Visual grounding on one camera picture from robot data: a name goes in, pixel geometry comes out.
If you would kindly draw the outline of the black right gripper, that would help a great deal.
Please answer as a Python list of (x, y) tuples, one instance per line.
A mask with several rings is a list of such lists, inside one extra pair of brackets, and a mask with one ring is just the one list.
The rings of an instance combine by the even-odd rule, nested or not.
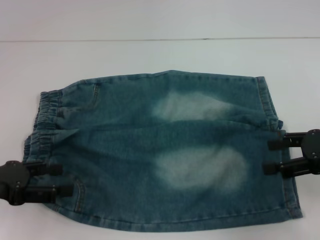
[(301, 147), (304, 157), (294, 158), (285, 162), (263, 163), (265, 175), (281, 173), (283, 178), (302, 175), (320, 174), (320, 130), (312, 129), (304, 132), (285, 133), (277, 140), (267, 142), (270, 151)]

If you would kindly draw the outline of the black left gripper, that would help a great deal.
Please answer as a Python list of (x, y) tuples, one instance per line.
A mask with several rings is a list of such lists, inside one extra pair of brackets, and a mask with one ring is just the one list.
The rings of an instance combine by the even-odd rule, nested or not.
[(24, 203), (55, 203), (57, 197), (72, 197), (73, 185), (27, 186), (31, 176), (60, 176), (61, 164), (7, 161), (0, 167), (0, 198), (12, 206)]

